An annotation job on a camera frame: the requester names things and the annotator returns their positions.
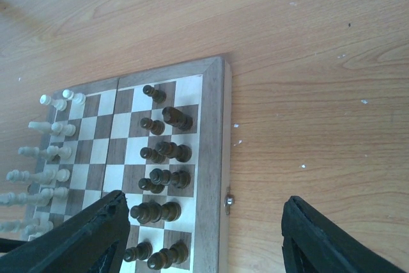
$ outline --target wooden chessboard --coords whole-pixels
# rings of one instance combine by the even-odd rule
[[[142,92],[150,84],[166,92],[166,101],[157,104]],[[62,98],[62,90],[53,98]],[[99,198],[113,190],[122,190],[128,207],[155,200],[181,205],[177,221],[140,225],[129,216],[131,225],[127,247],[150,241],[153,252],[183,240],[189,249],[185,263],[166,272],[227,272],[228,216],[224,208],[229,186],[231,72],[222,58],[208,58],[132,75],[71,87],[87,96],[84,105],[68,102],[64,111],[50,107],[47,121],[73,124],[74,136],[44,136],[40,149],[48,145],[69,146],[69,159],[39,160],[36,172],[44,169],[71,171],[67,182],[30,187],[36,193],[44,187],[69,188],[66,200],[53,199],[46,207],[28,207],[28,217],[52,221],[58,227]],[[161,136],[139,126],[141,118],[163,120],[162,109],[173,106],[194,119],[192,128],[180,131],[166,125]],[[187,163],[166,159],[153,164],[142,159],[142,147],[154,147],[159,141],[172,141],[192,148]],[[142,191],[138,181],[149,178],[154,168],[185,170],[191,182],[185,189],[167,186],[160,194]],[[154,272],[146,261],[123,262],[121,272]]]

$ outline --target chess piece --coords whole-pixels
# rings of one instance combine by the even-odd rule
[[[140,190],[150,191],[154,194],[159,194],[165,189],[164,185],[154,185],[148,178],[141,178],[138,182],[138,186]]]
[[[161,249],[148,259],[148,268],[151,270],[167,269],[173,263],[181,264],[189,257],[189,250],[186,244],[179,241],[170,249]]]
[[[38,130],[44,134],[51,134],[53,136],[58,136],[59,133],[52,131],[51,124],[47,121],[30,121],[28,123],[28,128]]]
[[[137,219],[139,223],[156,223],[159,220],[172,222],[179,219],[181,207],[174,201],[169,201],[162,206],[155,201],[141,203],[139,206],[133,206],[130,209],[130,216]]]
[[[53,156],[59,155],[61,159],[68,159],[71,157],[72,149],[69,146],[58,147],[50,145],[47,147],[47,153]]]
[[[190,174],[182,170],[171,173],[168,169],[153,169],[149,177],[154,185],[172,184],[178,189],[184,189],[190,183]]]
[[[165,156],[159,154],[156,150],[149,147],[143,147],[140,154],[143,159],[151,160],[154,163],[163,163],[163,161],[166,159]]]
[[[161,90],[156,90],[153,86],[146,85],[142,89],[143,93],[152,98],[157,104],[161,104],[166,100],[166,93]]]
[[[66,182],[70,178],[70,171],[67,169],[45,169],[40,173],[31,174],[29,171],[19,171],[14,169],[7,173],[6,180],[10,182],[38,182],[42,185],[49,185],[54,179],[59,182]]]
[[[179,128],[180,130],[188,130],[193,126],[192,117],[174,107],[164,108],[162,110],[162,115],[165,123]]]
[[[74,93],[71,90],[64,90],[63,91],[63,97],[68,99],[68,100],[72,100],[72,102],[77,104],[77,105],[85,104],[85,100],[87,98],[87,96],[85,96],[84,94]]]
[[[140,125],[144,129],[150,130],[152,134],[160,136],[165,130],[165,124],[159,120],[151,120],[150,118],[141,119]]]
[[[123,259],[126,262],[139,260],[146,260],[152,255],[152,245],[149,242],[141,242],[135,247],[130,247],[125,250]]]
[[[51,125],[51,130],[57,135],[63,134],[64,136],[72,137],[77,129],[72,124],[64,125],[61,123],[53,123]]]
[[[65,108],[66,108],[66,100],[64,100],[64,99],[52,99],[51,96],[48,96],[46,94],[44,94],[44,95],[42,95],[40,97],[40,103],[41,103],[41,105],[52,105],[58,111],[64,111]]]
[[[155,146],[159,154],[168,158],[176,158],[179,162],[187,162],[192,156],[192,150],[187,145],[177,145],[173,142],[159,142]]]

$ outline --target dark square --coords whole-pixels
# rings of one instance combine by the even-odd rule
[[[189,270],[190,268],[190,254],[191,254],[191,245],[192,245],[192,234],[191,233],[185,233],[183,231],[174,231],[174,230],[165,230],[164,233],[164,247],[165,248],[170,248],[172,244],[177,243],[178,241],[183,241],[184,244],[186,244],[187,249],[189,251],[189,257],[186,259],[185,262],[177,265],[177,264],[172,264],[172,267],[175,268],[180,268],[180,269],[185,269]]]
[[[105,164],[90,164],[87,177],[87,190],[102,191],[104,183]]]
[[[154,88],[156,90],[162,90],[163,92],[165,92],[166,100],[161,104],[158,104],[152,101],[152,109],[163,109],[165,107],[174,106],[174,94],[176,92],[176,81],[156,84]]]
[[[139,243],[138,238],[139,238],[139,226],[131,225],[129,236],[128,236],[127,249],[129,247],[137,246]]]
[[[151,195],[151,194],[144,194],[142,197],[142,202],[147,203],[150,201],[156,201],[159,205],[163,205],[166,203],[166,196],[165,195]],[[147,227],[154,227],[154,228],[165,228],[165,221],[159,220],[156,223],[146,223],[143,226]]]
[[[145,177],[145,165],[125,166],[123,170],[122,192],[142,194],[138,182]]]
[[[68,124],[75,126],[75,134],[72,137],[65,136],[64,141],[78,141],[79,129],[81,127],[81,119],[69,120]]]
[[[101,94],[88,96],[85,100],[84,115],[83,118],[90,118],[98,115],[98,109],[100,107]]]
[[[124,164],[127,150],[127,139],[110,139],[107,164]]]
[[[128,113],[132,110],[132,100],[134,99],[134,89],[117,91],[114,113]]]
[[[94,139],[109,139],[111,136],[113,116],[113,114],[108,114],[96,118]]]
[[[130,114],[130,127],[129,127],[129,137],[148,137],[149,130],[144,129],[140,125],[140,121],[143,118],[151,118],[151,111],[139,111],[132,112]]]
[[[188,130],[180,130],[179,128],[172,127],[172,134],[195,134],[197,132],[197,117],[199,105],[181,105],[177,107],[177,110],[190,115],[193,119],[193,125]]]
[[[78,141],[75,164],[89,164],[91,160],[93,140]]]
[[[50,214],[49,221],[52,222],[54,225],[54,228],[56,228],[64,223],[64,215],[63,214]]]
[[[56,121],[68,121],[70,110],[71,110],[71,100],[67,100],[65,110],[57,111]]]
[[[75,215],[82,210],[85,190],[70,189],[66,201],[65,214]]]
[[[184,189],[178,189],[174,185],[167,186],[167,195],[193,197],[194,192],[194,164],[171,164],[170,172],[185,171],[190,174],[190,184]]]

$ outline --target wooden table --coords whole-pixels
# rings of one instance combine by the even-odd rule
[[[225,54],[231,272],[284,272],[299,195],[409,270],[408,0],[0,0],[1,178],[34,161],[43,93]],[[0,191],[24,191],[4,180]],[[2,208],[21,218],[24,208]]]

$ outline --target black pawn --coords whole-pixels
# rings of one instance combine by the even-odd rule
[[[177,145],[173,142],[159,142],[155,146],[159,154],[168,158],[176,158],[179,162],[187,162],[192,156],[192,150],[186,145]]]
[[[159,194],[165,189],[164,185],[154,185],[149,178],[140,179],[138,186],[140,190],[150,191],[154,194]]]
[[[143,93],[149,97],[152,97],[152,100],[158,104],[163,103],[166,100],[166,93],[161,90],[156,90],[153,86],[149,84],[143,87]]]
[[[153,169],[149,177],[154,185],[172,184],[178,189],[184,189],[190,184],[190,174],[186,171],[171,173],[167,169]]]
[[[167,269],[173,263],[180,264],[187,260],[189,251],[186,244],[179,241],[170,249],[161,249],[148,259],[148,268],[151,270]]]
[[[135,247],[125,250],[123,259],[126,262],[135,261],[136,259],[145,260],[152,255],[152,245],[149,242],[141,242]]]
[[[166,157],[159,154],[156,150],[149,147],[144,147],[141,149],[141,157],[146,160],[151,160],[154,163],[163,163]]]
[[[162,115],[165,123],[179,128],[180,130],[188,130],[193,126],[192,117],[174,107],[164,108],[162,110]]]
[[[156,136],[160,136],[165,130],[165,124],[159,120],[153,121],[150,118],[143,118],[139,124],[142,128],[150,130]]]

